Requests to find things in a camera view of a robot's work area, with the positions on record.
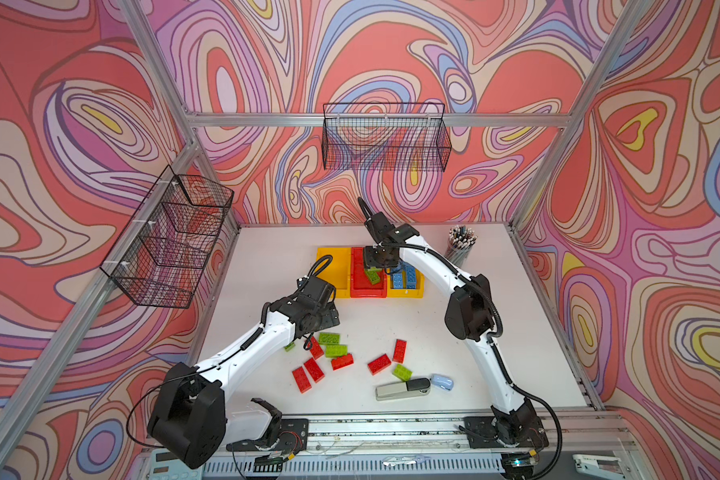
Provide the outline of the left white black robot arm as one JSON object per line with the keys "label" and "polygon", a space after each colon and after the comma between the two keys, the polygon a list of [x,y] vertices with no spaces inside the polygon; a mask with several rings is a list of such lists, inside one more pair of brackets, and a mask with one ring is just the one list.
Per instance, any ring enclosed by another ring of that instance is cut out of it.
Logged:
{"label": "left white black robot arm", "polygon": [[332,261],[330,254],[319,257],[293,293],[265,303],[258,324],[220,352],[193,366],[171,367],[157,388],[147,435],[190,468],[205,464],[222,446],[277,446],[280,410],[258,397],[235,407],[229,402],[274,353],[300,338],[309,350],[317,332],[340,323],[336,288],[319,277]]}

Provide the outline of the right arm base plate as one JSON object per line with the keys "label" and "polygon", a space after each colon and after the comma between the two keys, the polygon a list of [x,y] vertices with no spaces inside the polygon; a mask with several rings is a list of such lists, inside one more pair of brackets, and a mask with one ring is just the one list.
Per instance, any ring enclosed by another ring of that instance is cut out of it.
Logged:
{"label": "right arm base plate", "polygon": [[550,445],[545,427],[539,418],[527,422],[520,432],[510,439],[504,439],[497,426],[498,422],[493,416],[467,416],[457,428],[467,437],[471,449],[543,450]]}

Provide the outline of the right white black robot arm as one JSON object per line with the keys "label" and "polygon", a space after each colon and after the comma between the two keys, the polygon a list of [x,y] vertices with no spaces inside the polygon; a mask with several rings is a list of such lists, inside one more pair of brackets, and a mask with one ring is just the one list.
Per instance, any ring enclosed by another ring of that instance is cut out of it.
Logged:
{"label": "right white black robot arm", "polygon": [[413,226],[393,225],[382,212],[357,199],[364,226],[374,244],[363,252],[364,264],[391,270],[404,262],[414,267],[448,299],[444,323],[449,333],[464,342],[487,383],[497,440],[516,446],[529,440],[535,447],[548,444],[534,405],[542,405],[555,425],[556,448],[562,448],[563,431],[548,402],[522,389],[512,379],[503,360],[498,338],[504,333],[502,318],[493,301],[489,280],[454,265],[432,247]]}

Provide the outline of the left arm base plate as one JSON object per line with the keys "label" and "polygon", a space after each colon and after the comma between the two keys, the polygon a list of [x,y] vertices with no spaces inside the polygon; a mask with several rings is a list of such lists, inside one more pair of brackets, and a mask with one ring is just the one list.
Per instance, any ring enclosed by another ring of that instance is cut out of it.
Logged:
{"label": "left arm base plate", "polygon": [[241,440],[226,445],[228,452],[261,453],[282,452],[297,454],[308,446],[309,420],[285,418],[273,435],[258,440]]}

